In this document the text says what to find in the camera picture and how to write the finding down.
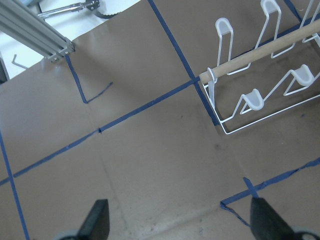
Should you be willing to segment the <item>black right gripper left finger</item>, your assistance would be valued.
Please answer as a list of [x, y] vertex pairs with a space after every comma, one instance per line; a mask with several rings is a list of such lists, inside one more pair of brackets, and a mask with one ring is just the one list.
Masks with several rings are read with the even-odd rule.
[[110, 234], [110, 214], [107, 199], [98, 199], [81, 225], [78, 240], [107, 240]]

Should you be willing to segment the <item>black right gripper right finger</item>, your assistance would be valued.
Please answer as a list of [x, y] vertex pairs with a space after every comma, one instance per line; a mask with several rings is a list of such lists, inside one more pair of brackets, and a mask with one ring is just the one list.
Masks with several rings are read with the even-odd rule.
[[256, 240], [293, 240], [294, 231], [261, 197], [250, 204], [250, 230]]

